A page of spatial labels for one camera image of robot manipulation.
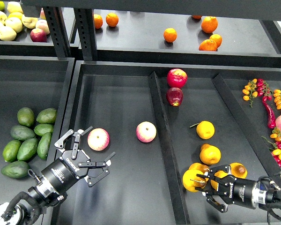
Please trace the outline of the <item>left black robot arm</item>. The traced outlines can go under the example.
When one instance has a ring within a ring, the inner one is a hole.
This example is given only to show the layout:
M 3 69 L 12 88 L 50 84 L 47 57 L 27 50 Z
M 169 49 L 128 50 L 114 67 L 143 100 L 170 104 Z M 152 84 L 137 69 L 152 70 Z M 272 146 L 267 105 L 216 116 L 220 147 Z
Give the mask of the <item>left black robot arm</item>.
M 30 168 L 26 169 L 36 185 L 0 204 L 0 225 L 32 225 L 46 213 L 47 208 L 63 203 L 67 191 L 79 180 L 85 179 L 92 187 L 110 173 L 114 152 L 105 160 L 96 162 L 79 148 L 81 137 L 92 130 L 92 127 L 78 131 L 70 129 L 59 138 L 54 146 L 62 154 L 41 171 L 41 176 Z

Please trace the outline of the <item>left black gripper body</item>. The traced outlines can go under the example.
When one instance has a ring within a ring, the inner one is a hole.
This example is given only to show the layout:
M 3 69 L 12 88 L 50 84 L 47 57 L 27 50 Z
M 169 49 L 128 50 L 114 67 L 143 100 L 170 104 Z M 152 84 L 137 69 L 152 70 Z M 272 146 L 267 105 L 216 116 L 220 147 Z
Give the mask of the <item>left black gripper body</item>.
M 87 168 L 79 167 L 79 163 L 90 161 L 89 156 L 80 150 L 76 159 L 72 159 L 72 151 L 65 151 L 58 159 L 41 171 L 44 178 L 58 194 L 64 194 L 79 179 L 87 175 Z

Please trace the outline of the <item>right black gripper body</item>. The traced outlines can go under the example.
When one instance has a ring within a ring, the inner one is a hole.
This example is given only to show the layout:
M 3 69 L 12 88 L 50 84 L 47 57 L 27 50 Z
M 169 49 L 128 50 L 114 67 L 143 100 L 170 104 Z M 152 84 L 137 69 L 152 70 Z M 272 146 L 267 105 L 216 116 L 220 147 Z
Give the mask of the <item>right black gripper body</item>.
M 258 189 L 258 183 L 254 180 L 236 178 L 227 175 L 220 178 L 219 194 L 226 204 L 235 204 L 249 209 L 255 209 L 258 203 L 253 192 Z

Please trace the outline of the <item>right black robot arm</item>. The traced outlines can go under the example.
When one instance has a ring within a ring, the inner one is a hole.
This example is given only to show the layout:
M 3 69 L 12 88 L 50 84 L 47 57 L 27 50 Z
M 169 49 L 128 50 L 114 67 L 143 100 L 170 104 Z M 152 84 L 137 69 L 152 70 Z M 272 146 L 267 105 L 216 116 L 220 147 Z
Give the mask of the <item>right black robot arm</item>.
M 195 173 L 195 177 L 208 179 L 204 187 L 196 187 L 207 202 L 221 213 L 228 211 L 229 205 L 238 205 L 248 209 L 260 208 L 270 217 L 281 221 L 281 188 L 268 176 L 257 181 L 238 178 L 231 173 L 230 165 L 211 168 L 204 174 Z

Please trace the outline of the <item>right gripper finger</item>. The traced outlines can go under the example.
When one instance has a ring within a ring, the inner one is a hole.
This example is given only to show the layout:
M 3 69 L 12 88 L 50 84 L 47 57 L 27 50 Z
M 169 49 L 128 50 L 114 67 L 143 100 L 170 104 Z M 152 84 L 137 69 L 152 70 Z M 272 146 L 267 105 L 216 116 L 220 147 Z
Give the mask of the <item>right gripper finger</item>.
M 230 165 L 221 165 L 221 166 L 212 167 L 210 168 L 209 172 L 205 172 L 204 174 L 199 174 L 198 172 L 196 172 L 196 176 L 200 178 L 217 181 L 218 179 L 220 179 L 220 177 L 218 176 L 218 172 L 223 172 L 224 173 L 223 178 L 224 178 L 227 175 L 231 175 L 231 167 Z
M 217 211 L 220 213 L 227 212 L 227 204 L 220 198 L 220 196 L 214 195 L 213 190 L 203 189 L 202 194 L 206 197 L 206 202 Z

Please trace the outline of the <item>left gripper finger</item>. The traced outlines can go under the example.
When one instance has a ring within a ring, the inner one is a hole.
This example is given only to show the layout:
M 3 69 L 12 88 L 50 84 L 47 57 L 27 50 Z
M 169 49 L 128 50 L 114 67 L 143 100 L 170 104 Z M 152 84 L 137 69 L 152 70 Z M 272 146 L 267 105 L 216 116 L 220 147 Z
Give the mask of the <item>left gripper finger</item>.
M 96 183 L 101 181 L 107 175 L 109 175 L 111 166 L 111 158 L 116 155 L 116 152 L 112 152 L 102 162 L 92 162 L 90 159 L 86 162 L 79 162 L 77 172 L 77 179 L 84 179 L 89 187 L 93 187 Z M 89 175 L 89 170 L 97 170 L 95 174 Z
M 77 159 L 81 137 L 92 129 L 93 126 L 88 127 L 86 130 L 78 129 L 74 131 L 70 129 L 54 143 L 54 147 L 61 153 L 71 151 L 71 159 Z

